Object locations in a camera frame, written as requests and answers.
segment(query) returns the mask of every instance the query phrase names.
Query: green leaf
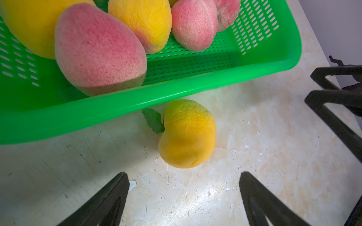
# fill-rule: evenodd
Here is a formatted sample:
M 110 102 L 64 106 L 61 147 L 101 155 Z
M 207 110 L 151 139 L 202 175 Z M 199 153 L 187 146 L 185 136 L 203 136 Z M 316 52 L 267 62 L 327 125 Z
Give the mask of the green leaf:
M 142 110 L 142 114 L 144 118 L 146 119 L 146 122 L 148 126 L 157 134 L 157 133 L 163 133 L 165 131 L 165 127 L 163 126 L 161 122 L 161 114 L 157 111 L 146 108 Z
M 108 0 L 93 0 L 98 8 L 108 13 Z

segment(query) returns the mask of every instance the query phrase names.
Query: white table surface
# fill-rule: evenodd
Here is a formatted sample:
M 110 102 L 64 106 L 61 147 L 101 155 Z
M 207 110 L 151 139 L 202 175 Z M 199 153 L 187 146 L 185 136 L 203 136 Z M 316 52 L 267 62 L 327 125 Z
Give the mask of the white table surface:
M 362 194 L 362 164 L 304 103 L 320 89 L 311 72 L 328 62 L 298 0 L 287 2 L 303 44 L 294 69 L 186 97 L 216 120 L 207 162 L 167 168 L 159 135 L 139 111 L 68 135 L 0 146 L 0 225 L 56 225 L 122 171 L 137 184 L 122 226 L 248 225 L 238 188 L 243 171 L 308 223 L 343 225 Z M 362 135 L 349 111 L 329 106 Z

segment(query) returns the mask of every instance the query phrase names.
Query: pink mango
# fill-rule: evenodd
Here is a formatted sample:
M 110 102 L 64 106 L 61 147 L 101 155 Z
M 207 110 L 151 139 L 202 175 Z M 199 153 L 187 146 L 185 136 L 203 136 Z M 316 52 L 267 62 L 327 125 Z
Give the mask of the pink mango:
M 88 96 L 141 86 L 147 57 L 135 34 L 90 4 L 75 4 L 59 17 L 55 58 L 66 79 Z
M 227 29 L 236 20 L 240 11 L 240 0 L 214 0 L 218 10 L 218 32 Z
M 218 28 L 213 0 L 179 0 L 171 9 L 172 34 L 186 49 L 201 51 L 210 47 Z

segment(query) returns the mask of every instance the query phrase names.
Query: fuzzy fruit skin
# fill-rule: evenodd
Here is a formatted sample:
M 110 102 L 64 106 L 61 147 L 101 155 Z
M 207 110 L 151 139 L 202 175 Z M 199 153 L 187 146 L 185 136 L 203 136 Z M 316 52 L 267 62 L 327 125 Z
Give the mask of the fuzzy fruit skin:
M 216 123 L 201 104 L 171 101 L 161 118 L 165 131 L 159 140 L 161 158 L 176 168 L 193 168 L 205 162 L 216 143 Z
M 182 46 L 191 51 L 210 47 L 218 28 L 213 0 L 180 0 L 171 12 L 172 34 Z
M 218 32 L 227 29 L 236 20 L 240 11 L 240 0 L 214 0 L 218 10 Z
M 60 14 L 93 0 L 0 0 L 0 15 L 11 33 L 34 54 L 55 59 L 54 30 Z
M 146 53 L 155 54 L 167 44 L 172 27 L 168 0 L 109 0 L 108 13 L 135 33 Z
M 88 96 L 141 86 L 146 53 L 122 22 L 89 4 L 75 4 L 59 17 L 55 56 L 67 80 Z

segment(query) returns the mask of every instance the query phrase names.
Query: green plastic basket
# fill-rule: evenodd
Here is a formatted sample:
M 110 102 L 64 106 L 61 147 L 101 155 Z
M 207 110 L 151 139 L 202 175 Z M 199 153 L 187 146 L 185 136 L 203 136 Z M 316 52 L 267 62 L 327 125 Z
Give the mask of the green plastic basket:
M 210 48 L 192 52 L 171 36 L 148 55 L 143 86 L 87 97 L 55 60 L 38 57 L 0 17 L 0 144 L 54 137 L 205 90 L 293 68 L 302 54 L 285 0 L 245 0 L 239 17 Z

